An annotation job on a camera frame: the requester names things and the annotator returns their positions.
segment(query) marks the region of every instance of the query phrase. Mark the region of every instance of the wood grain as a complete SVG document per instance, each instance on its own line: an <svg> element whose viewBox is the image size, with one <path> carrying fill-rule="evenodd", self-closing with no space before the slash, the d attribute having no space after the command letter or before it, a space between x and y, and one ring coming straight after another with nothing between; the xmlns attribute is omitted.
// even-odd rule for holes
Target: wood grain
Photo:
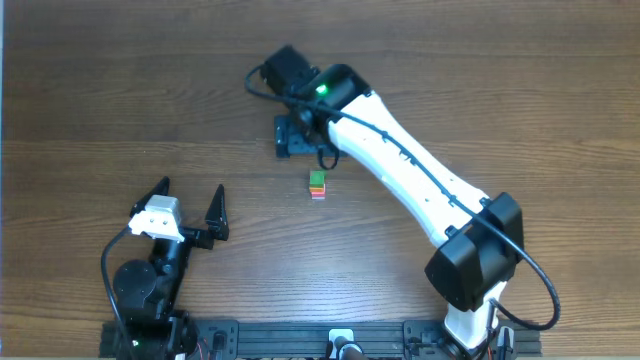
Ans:
<svg viewBox="0 0 640 360"><path fill-rule="evenodd" d="M193 254L180 307L241 321L441 318L434 249L345 160L314 203L313 157L275 159L284 108L245 73L292 43L345 62L447 166L511 193L563 305L546 355L640 354L640 4L525 0L6 1L3 355L96 356L99 257L172 179L188 223L227 189L228 243ZM146 257L118 245L111 271ZM550 315L519 267L505 304Z"/></svg>

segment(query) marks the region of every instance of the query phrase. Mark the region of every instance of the green indicator light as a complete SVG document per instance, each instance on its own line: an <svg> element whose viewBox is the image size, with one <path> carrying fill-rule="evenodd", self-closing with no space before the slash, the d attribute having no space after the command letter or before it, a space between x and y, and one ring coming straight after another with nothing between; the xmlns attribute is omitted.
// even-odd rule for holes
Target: green indicator light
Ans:
<svg viewBox="0 0 640 360"><path fill-rule="evenodd" d="M316 88L316 92L320 95L325 95L329 92L329 88L327 87L327 85L322 84Z"/></svg>

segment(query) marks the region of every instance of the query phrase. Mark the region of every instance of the dark floor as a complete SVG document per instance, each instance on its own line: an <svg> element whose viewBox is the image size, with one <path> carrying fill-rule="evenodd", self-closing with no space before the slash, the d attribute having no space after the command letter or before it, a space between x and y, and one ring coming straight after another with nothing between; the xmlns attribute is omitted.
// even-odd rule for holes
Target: dark floor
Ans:
<svg viewBox="0 0 640 360"><path fill-rule="evenodd" d="M179 307L243 321L441 318L434 249L346 160L278 161L284 107L243 90L282 44L352 65L462 178L511 193L563 304L547 355L640 353L640 4L633 1L7 0L3 355L95 356L113 315L104 245L172 179L201 225L218 183L231 238L196 251ZM127 238L111 271L146 257ZM504 303L551 313L520 266Z"/></svg>

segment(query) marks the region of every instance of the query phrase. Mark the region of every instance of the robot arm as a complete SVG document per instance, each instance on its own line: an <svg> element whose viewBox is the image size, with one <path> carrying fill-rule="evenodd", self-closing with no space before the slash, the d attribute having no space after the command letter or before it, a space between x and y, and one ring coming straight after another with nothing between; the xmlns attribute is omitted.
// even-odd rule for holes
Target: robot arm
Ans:
<svg viewBox="0 0 640 360"><path fill-rule="evenodd" d="M250 86L249 76L258 70L276 95ZM486 224L523 249L522 213L515 200L505 193L490 200L454 175L346 65L321 73L288 46L254 72L247 77L247 90L287 104L291 126L309 147L354 157L409 209L438 249L425 273L449 302L445 329L467 356L477 355L497 326L490 302L499 298L522 259Z"/></svg>

